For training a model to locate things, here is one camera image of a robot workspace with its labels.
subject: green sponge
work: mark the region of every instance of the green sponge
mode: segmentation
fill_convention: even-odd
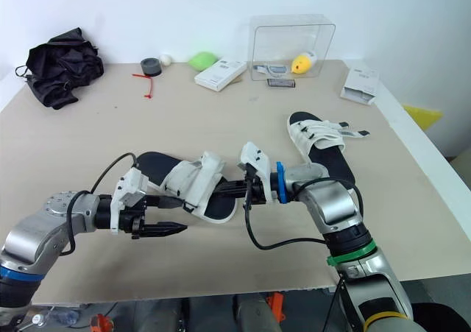
[[[188,64],[198,72],[204,71],[209,66],[216,63],[218,58],[210,52],[200,52],[188,61]]]

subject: beige tabletop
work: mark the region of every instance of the beige tabletop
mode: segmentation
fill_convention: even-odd
[[[286,119],[304,110],[348,121],[371,136],[346,140],[344,156],[365,202],[365,224],[400,280],[471,272],[471,245],[453,214],[376,108],[338,98],[347,68],[325,64],[320,77],[297,80],[294,89],[243,81],[217,93],[195,85],[187,65],[174,64],[148,82],[131,77],[138,64],[106,66],[92,85],[74,91],[79,102],[61,110],[42,106],[28,88],[0,113],[0,241],[17,221],[57,191],[90,189],[114,158],[154,150],[187,160],[205,150],[236,168],[242,146],[253,141],[286,166],[302,162],[286,131]],[[123,161],[99,193],[111,193],[129,168]],[[131,240],[107,230],[77,236],[73,255],[59,258],[35,295],[35,303],[187,297],[331,286],[333,272],[321,244],[292,244],[260,251],[247,235],[241,203],[231,221],[212,225],[182,209],[148,210],[148,222],[187,224],[181,234]],[[263,244],[320,235],[299,203],[252,209]]]

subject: blue clip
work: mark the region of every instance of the blue clip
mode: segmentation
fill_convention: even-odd
[[[280,161],[277,161],[277,173],[278,173],[278,194],[280,195],[281,203],[288,203],[288,196],[286,195],[286,184],[285,184],[285,168]]]

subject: black bag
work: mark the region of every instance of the black bag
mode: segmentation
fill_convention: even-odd
[[[89,85],[103,75],[103,62],[97,56],[98,49],[82,37],[76,28],[58,35],[47,43],[29,50],[25,77],[33,94],[44,106],[55,110],[78,101],[72,95],[75,87]]]

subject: yellow object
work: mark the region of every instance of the yellow object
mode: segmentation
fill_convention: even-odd
[[[313,52],[304,52],[296,57],[291,64],[291,72],[295,74],[306,73],[314,66],[317,57]]]
[[[384,319],[387,317],[400,317],[401,319],[408,319],[408,317],[405,314],[401,314],[396,311],[384,311],[384,312],[378,312],[377,314],[374,314],[370,316],[366,321],[365,324],[363,325],[363,332],[366,332],[368,327],[374,322],[379,319]]]
[[[428,129],[432,124],[440,120],[443,116],[441,111],[421,109],[420,107],[413,107],[403,105],[404,109],[414,119],[415,123],[419,125],[422,130]]]

